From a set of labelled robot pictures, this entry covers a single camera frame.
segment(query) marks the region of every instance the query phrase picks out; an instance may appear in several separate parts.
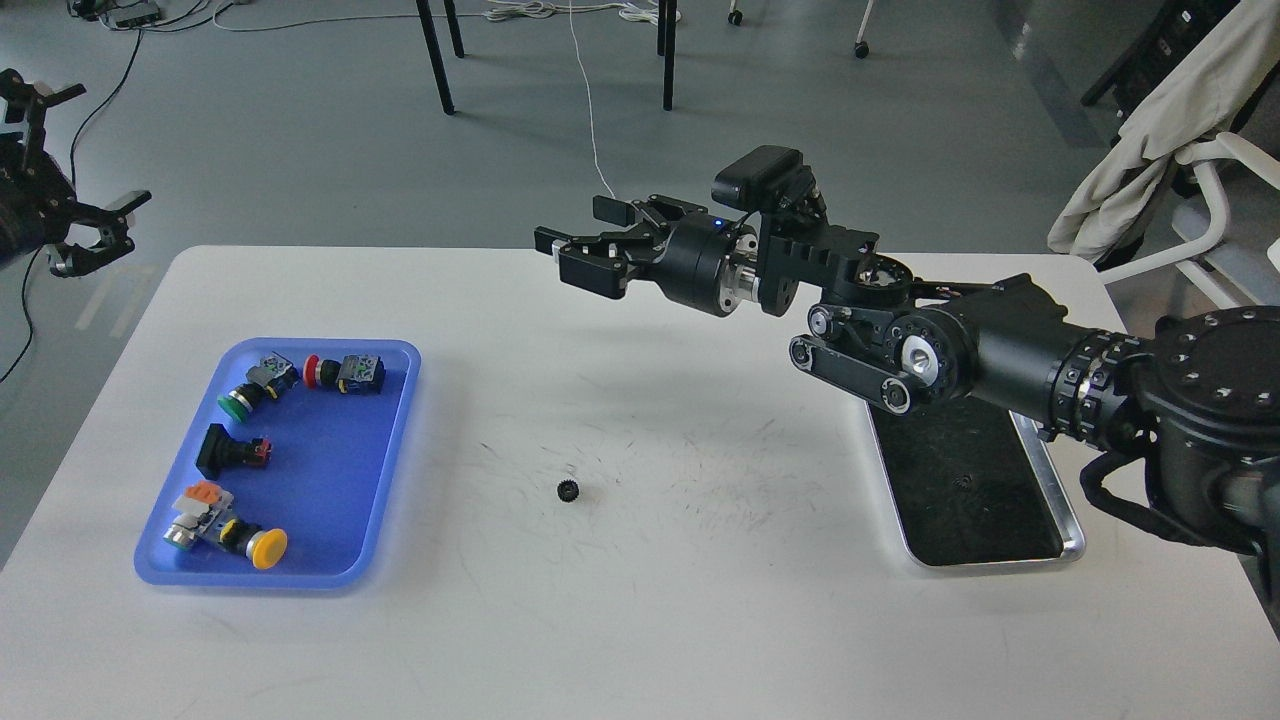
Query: white cable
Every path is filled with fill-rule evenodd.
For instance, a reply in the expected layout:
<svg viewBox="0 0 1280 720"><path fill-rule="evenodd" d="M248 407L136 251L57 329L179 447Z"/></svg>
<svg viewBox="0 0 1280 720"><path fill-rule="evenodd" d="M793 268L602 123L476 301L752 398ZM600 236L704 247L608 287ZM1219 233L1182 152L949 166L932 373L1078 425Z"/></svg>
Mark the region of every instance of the white cable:
<svg viewBox="0 0 1280 720"><path fill-rule="evenodd" d="M577 31L573 29L573 0L568 0L568 32L573 36L573 54L577 55L577 67L582 70L582 82L586 83L586 118L591 128L591 159L595 161L595 172L604 183L604 190L609 191L609 197L617 200L618 196L609 187L609 181L604 179L604 170L600 169L600 151L595 145L595 106L591 102L591 81L586 78L586 65L582 64L582 49L577 44Z"/></svg>
<svg viewBox="0 0 1280 720"><path fill-rule="evenodd" d="M572 17L576 13L598 13L600 10L613 10L618 12L618 17L632 23L650 23L658 24L658 1L648 0L648 8L640 8L635 3L600 3L595 5L557 5L556 3L547 3L543 0L530 0L527 3L520 3L516 0L489 0L492 5L498 5L497 8L490 8L483 13L485 19L490 22L499 23L502 20L509 20L512 18L550 18L561 13ZM676 22L680 22L681 14L676 12Z"/></svg>
<svg viewBox="0 0 1280 720"><path fill-rule="evenodd" d="M419 17L417 13L399 13L399 14L393 14L393 15L348 15L348 17L342 17L342 18L316 18L316 19L310 19L310 20L298 20L296 23L285 23L283 26L270 26L270 27L227 27L227 26L224 26L224 24L221 24L221 23L218 22L218 17L221 15L224 12L227 12L232 5L236 5L236 3L232 1L232 0L228 0L228 3L225 5L223 5L216 12L214 12L214 27L216 27L219 29L230 31L230 32L266 32L269 29L288 29L291 27L302 27L302 26L311 26L311 24L319 24L319 23L340 23L340 22L347 22L347 20L389 20L389 19L406 19L406 18L415 18L416 19ZM433 18L443 18L444 15L436 15L436 14L433 13L431 17ZM458 18L480 18L480 17L484 17L484 13L456 13L454 17L458 17Z"/></svg>
<svg viewBox="0 0 1280 720"><path fill-rule="evenodd" d="M600 10L618 10L618 17L632 23L650 23L658 24L658 3L657 0L648 0L649 8L640 8L635 3L602 3L595 5L577 5L572 3L568 5L557 5L556 3L545 3L539 0L532 0L527 3L517 3L513 0L488 0L497 8L490 8L483 13L457 13L458 18L485 18L490 22L509 20L512 18L550 18L558 14L575 14L575 13L596 13ZM218 22L218 18L223 15L227 10L238 5L234 0L227 0L220 8L214 10L212 20L214 27L218 29L225 29L229 32L266 32L273 29L288 29L294 27L303 27L310 24L320 23L339 23L347 20L385 20L385 19L411 19L417 18L417 13L398 13L389 15L347 15L340 18L315 18L308 20L298 20L293 23L285 23L270 27L228 27ZM444 15L433 14L435 18L442 18ZM676 12L676 22L680 22L680 12Z"/></svg>

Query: robotic arm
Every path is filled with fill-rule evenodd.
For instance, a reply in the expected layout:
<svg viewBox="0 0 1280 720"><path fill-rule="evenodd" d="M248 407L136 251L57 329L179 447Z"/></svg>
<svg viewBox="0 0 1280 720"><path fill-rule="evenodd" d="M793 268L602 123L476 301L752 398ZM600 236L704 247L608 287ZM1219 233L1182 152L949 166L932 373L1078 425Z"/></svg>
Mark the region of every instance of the robotic arm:
<svg viewBox="0 0 1280 720"><path fill-rule="evenodd" d="M1103 455L1082 473L1098 509L1164 539L1261 560L1280 602L1280 307L1183 320L1153 340L1062 322L1029 275L993 284L925 282L878 255L874 233L827 222L813 170L796 150L762 146L716 177L712 197L745 213L653 195L596 196L594 215L621 232L534 231L561 281L621 299L653 281L669 299L717 316L746 300L781 316L799 283L822 288L791 361L895 415L974 396L1036 420L1041 436ZM756 231L744 224L759 213ZM934 301L922 305L920 301ZM1143 506L1105 478L1146 461Z"/></svg>
<svg viewBox="0 0 1280 720"><path fill-rule="evenodd" d="M45 152L45 111L83 94L82 85L44 94L17 70L0 73L4 123L20 128L0 133L0 268L47 245L50 272L79 277L133 250L129 214L151 193L133 192L114 209L86 205ZM99 242L92 247L68 243L73 224L96 229Z"/></svg>

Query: white table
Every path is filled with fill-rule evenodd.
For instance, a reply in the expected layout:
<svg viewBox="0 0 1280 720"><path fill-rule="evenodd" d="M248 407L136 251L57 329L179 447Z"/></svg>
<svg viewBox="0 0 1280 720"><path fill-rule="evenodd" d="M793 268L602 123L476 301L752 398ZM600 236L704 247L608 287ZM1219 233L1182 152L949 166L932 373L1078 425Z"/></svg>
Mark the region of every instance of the white table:
<svg viewBox="0 0 1280 720"><path fill-rule="evenodd" d="M900 258L937 279L1028 270L1071 322L1119 328L1075 259ZM532 251L189 250L0 573L0 717L1280 712L1280 643L1235 557L1093 510L1083 446L1052 447L1082 560L913 569L864 406L791 368L803 318L719 320L646 283L611 302ZM133 573L214 366L253 336L422 352L381 544L347 592Z"/></svg>

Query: gray floor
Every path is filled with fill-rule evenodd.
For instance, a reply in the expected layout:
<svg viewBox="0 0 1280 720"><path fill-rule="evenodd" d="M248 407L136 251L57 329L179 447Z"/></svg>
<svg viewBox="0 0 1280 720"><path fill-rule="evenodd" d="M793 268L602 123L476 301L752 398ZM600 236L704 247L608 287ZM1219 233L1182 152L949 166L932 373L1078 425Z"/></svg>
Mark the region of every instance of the gray floor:
<svg viewBox="0 0 1280 720"><path fill-rule="evenodd" d="M686 0L672 113L660 110L652 26L596 13L575 27L600 164L625 199L709 201L722 167L760 143L790 145L813 164L833 220L879 232L886 251L1043 252L1046 231L1117 123L1110 101L1082 109L1075 99L1158 5L882 0L872 56L856 61L863 3L744 0L746 22L731 27L727 3ZM484 6L458 1L463 13ZM412 4L257 0L223 22L357 12L404 13ZM590 197L603 186L567 19L462 22L470 55L447 58L460 108L452 118L440 113L413 19L143 37L128 85L91 126L77 165L86 201L132 188L150 188L155 200L137 214L133 255L83 279L32 277L38 334L0 386L0 560L186 247L529 247L538 224L596 227ZM70 19L61 3L0 3L0 68L90 88L50 115L47 147L60 160L132 46L132 33ZM1153 245L1171 242L1158 233ZM26 334L23 265L0 272L4 365ZM502 287L495 277L476 292ZM270 313L273 288L260 292ZM1169 275L1125 283L1116 296L1139 333L1170 306L1203 302ZM224 350L174 347L156 363Z"/></svg>

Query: blue tray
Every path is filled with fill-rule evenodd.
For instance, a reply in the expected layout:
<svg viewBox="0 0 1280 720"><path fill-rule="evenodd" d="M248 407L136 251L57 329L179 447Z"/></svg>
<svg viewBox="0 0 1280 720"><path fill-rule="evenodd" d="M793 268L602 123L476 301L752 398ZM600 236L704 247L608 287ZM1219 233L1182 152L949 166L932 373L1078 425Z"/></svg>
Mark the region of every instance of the blue tray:
<svg viewBox="0 0 1280 720"><path fill-rule="evenodd" d="M380 395L342 395L293 386L279 401L264 400L244 423L236 423L218 397L244 382L244 372L271 352L302 372L311 354L342 360L379 355L387 368ZM133 552L133 568L159 585L332 589L349 584L369 566L378 544L387 495L396 469L404 420L422 359L397 340L252 338L223 355L169 477ZM218 484L236 496L236 510L264 528L289 537L280 561L256 570L246 557L197 541L180 551L164 541L178 511L173 502L204 479L196 454L210 423L221 423L238 441L265 437L271 457L265 468L228 468Z"/></svg>

